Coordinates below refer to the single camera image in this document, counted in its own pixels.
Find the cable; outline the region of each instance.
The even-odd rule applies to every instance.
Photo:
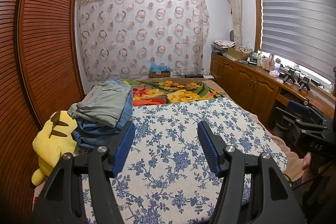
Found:
[[[309,179],[309,180],[307,180],[307,181],[301,183],[301,184],[298,185],[298,186],[295,186],[294,188],[292,188],[292,191],[296,190],[297,188],[301,187],[302,185],[305,185],[305,184],[307,184],[307,183],[313,181],[313,180],[316,179],[317,177],[321,176],[324,172],[326,172],[326,171],[329,169],[330,166],[332,166],[332,164],[335,162],[335,160],[336,160],[336,157],[335,157],[335,158],[328,164],[328,166],[327,166],[321,173],[318,173],[315,177],[313,177],[313,178],[311,178],[311,179]]]
[[[210,75],[216,76],[216,78],[214,77],[214,80],[218,80],[218,76],[216,74],[214,74],[212,71],[210,71]]]

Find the bed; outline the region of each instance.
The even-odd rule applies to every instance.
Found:
[[[207,121],[227,144],[244,153],[269,152],[285,171],[285,153],[215,82],[182,78],[125,82],[134,89],[133,103],[144,101],[133,107],[131,120],[136,135],[124,169],[110,180],[125,223],[189,224],[209,220],[222,180],[210,172],[199,145],[200,121]],[[77,155],[82,153],[87,151],[76,149]],[[82,183],[87,221],[95,223],[87,175],[82,175]],[[249,199],[249,187],[250,176],[246,175],[242,202]]]

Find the beige curtain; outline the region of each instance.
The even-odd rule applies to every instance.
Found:
[[[203,73],[204,0],[80,0],[78,13],[89,81],[148,78],[151,62]]]
[[[236,46],[242,47],[242,0],[230,0]]]

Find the gray folded shirt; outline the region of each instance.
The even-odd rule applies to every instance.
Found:
[[[115,127],[124,109],[130,85],[103,82],[95,85],[83,101],[72,104],[68,115]]]

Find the striped window blind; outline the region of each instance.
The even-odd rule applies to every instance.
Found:
[[[294,61],[334,82],[335,0],[261,2],[261,50]]]

